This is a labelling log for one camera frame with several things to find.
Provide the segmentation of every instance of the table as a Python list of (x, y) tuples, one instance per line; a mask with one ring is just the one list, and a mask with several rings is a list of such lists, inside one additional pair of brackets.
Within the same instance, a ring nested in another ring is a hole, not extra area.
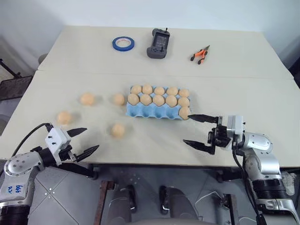
[[(236, 166), (230, 152), (217, 149), (211, 156), (182, 142), (189, 139), (205, 143), (212, 124), (131, 118), (125, 116), (125, 107), (112, 104), (113, 94), (128, 94), (131, 85), (150, 83), (190, 89), (194, 113), (224, 118), (243, 115), (248, 132), (264, 133), (273, 141), (281, 166), (300, 166), (300, 91), (261, 33), (169, 29), (167, 57), (154, 60), (146, 56), (151, 30), (66, 27), (0, 137), (0, 158), (10, 157), (36, 125), (57, 125), (56, 115), (68, 110), (74, 120), (67, 128), (88, 128), (73, 138), (74, 153), (100, 144), (86, 162)], [(132, 37), (134, 49), (112, 49), (111, 41), (117, 36)], [(205, 63), (199, 66), (189, 60), (207, 45), (211, 48)], [(97, 96), (93, 107), (78, 101), (87, 91)], [(109, 135), (115, 122), (127, 127), (121, 140)], [(45, 147), (45, 136), (45, 130), (36, 132), (20, 153), (38, 145)]]
[[(1, 157), (8, 158), (19, 141), (42, 122), (56, 123), (56, 115), (68, 110), (74, 121), (67, 128), (88, 130), (73, 138), (74, 153), (100, 144), (86, 162), (154, 165), (235, 166), (232, 155), (221, 149), (214, 156), (190, 148), (182, 139), (207, 141), (214, 126), (193, 120), (157, 120), (125, 116), (125, 107), (112, 104), (112, 96), (128, 94), (132, 84), (188, 87), (191, 110), (210, 115), (243, 115), (246, 130), (263, 133), (274, 144), (281, 166), (299, 166), (300, 91), (293, 80), (256, 78), (165, 77), (95, 73), (37, 71), (0, 139)], [(95, 106), (82, 106), (78, 99), (90, 91)], [(126, 125), (123, 139), (109, 135), (110, 126)], [(42, 145), (46, 130), (36, 132), (20, 153)]]
[[(150, 59), (146, 49), (152, 28), (67, 26), (39, 66), (43, 71), (102, 74), (249, 77), (293, 79), (262, 33), (169, 28), (170, 41), (163, 60)], [(129, 36), (135, 47), (118, 52), (112, 40)], [(201, 66), (190, 57), (210, 45)]]

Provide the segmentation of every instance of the pliers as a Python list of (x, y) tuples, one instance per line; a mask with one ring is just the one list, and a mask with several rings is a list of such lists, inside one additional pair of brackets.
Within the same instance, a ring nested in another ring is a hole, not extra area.
[(192, 57), (191, 57), (191, 61), (194, 61), (195, 57), (201, 56), (201, 58), (198, 61), (198, 64), (200, 65), (204, 59), (205, 56), (207, 55), (207, 50), (210, 48), (210, 45), (201, 49), (199, 52), (195, 53)]

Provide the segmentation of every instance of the brown egg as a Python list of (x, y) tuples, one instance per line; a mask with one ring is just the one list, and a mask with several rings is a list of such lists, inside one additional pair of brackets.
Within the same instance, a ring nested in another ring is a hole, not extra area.
[(174, 96), (177, 95), (178, 94), (178, 88), (176, 88), (176, 87), (168, 88), (167, 94), (168, 95), (174, 95)]
[(154, 93), (156, 95), (163, 95), (165, 93), (165, 89), (163, 87), (156, 87), (154, 89)]
[(84, 93), (80, 97), (80, 102), (83, 105), (93, 105), (95, 103), (95, 96), (91, 93)]
[(152, 102), (152, 98), (150, 95), (142, 95), (141, 96), (141, 103), (145, 106), (150, 105)]
[(152, 86), (149, 84), (146, 84), (142, 87), (142, 92), (146, 95), (149, 95), (153, 92)]
[(125, 126), (123, 124), (116, 123), (113, 125), (111, 135), (116, 138), (121, 138), (125, 134)]
[(131, 105), (136, 105), (140, 102), (140, 98), (136, 94), (129, 94), (127, 99)]
[(161, 95), (156, 95), (153, 97), (153, 103), (157, 106), (162, 106), (165, 103), (165, 99)]
[(113, 102), (116, 105), (124, 105), (125, 103), (125, 97), (122, 94), (115, 94), (113, 97)]
[(165, 102), (170, 106), (174, 107), (177, 105), (177, 98), (174, 95), (169, 95), (166, 99)]
[(57, 122), (62, 125), (67, 125), (72, 119), (72, 116), (67, 111), (62, 111), (57, 115)]
[(135, 85), (131, 88), (131, 93), (132, 94), (139, 94), (142, 92), (142, 87), (140, 85)]
[(184, 106), (182, 107), (180, 110), (179, 110), (179, 116), (184, 119), (184, 120), (187, 120), (188, 119), (188, 115), (191, 114), (191, 111), (189, 109), (189, 107), (187, 106)]
[(181, 97), (188, 97), (189, 96), (189, 90), (188, 89), (180, 89), (178, 94), (181, 96)]
[(178, 105), (189, 106), (189, 99), (187, 97), (181, 97), (178, 99)]

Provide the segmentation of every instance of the egg carton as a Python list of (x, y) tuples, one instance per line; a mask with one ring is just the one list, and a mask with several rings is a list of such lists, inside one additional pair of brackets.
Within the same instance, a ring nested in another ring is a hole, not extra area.
[[(143, 95), (143, 93), (139, 93), (137, 95), (139, 97), (141, 97)], [(151, 98), (153, 98), (155, 96), (155, 93), (153, 92), (149, 95), (151, 96)], [(164, 99), (166, 99), (168, 94), (165, 93), (162, 96), (164, 97)], [(181, 96), (178, 94), (175, 97), (177, 98), (177, 101), (179, 98), (181, 98)], [(154, 117), (156, 119), (167, 118), (167, 119), (171, 119), (171, 120), (174, 120), (174, 119), (183, 120), (179, 116), (179, 110), (181, 108), (182, 108), (181, 105), (176, 105), (174, 107), (170, 107), (166, 102), (162, 106), (157, 106), (153, 102), (147, 106), (141, 102), (139, 102), (136, 105), (131, 105), (129, 102), (127, 102), (126, 115), (131, 116), (131, 117), (144, 117), (144, 118)]]

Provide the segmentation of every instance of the robotic arm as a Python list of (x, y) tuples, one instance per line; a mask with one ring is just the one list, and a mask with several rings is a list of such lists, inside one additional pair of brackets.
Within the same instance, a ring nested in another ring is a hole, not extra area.
[[(249, 199), (257, 214), (258, 225), (300, 225), (293, 201), (286, 194), (279, 162), (272, 153), (273, 143), (266, 135), (245, 132), (242, 116), (229, 116), (227, 127), (222, 126), (222, 116), (190, 115), (189, 118), (217, 124), (209, 132), (209, 146), (196, 141), (183, 141), (212, 155), (216, 146), (232, 150), (235, 162), (242, 170), (246, 190), (251, 191)], [(243, 157), (243, 165), (238, 162), (237, 155)]]
[(30, 152), (11, 157), (4, 165), (5, 179), (0, 189), (0, 225), (26, 225), (35, 190), (36, 175), (48, 166), (59, 166), (62, 161), (71, 159), (79, 162), (90, 156), (98, 147), (91, 147), (77, 156), (71, 152), (71, 137), (86, 128), (65, 131), (47, 127), (45, 138), (47, 148), (36, 147)]

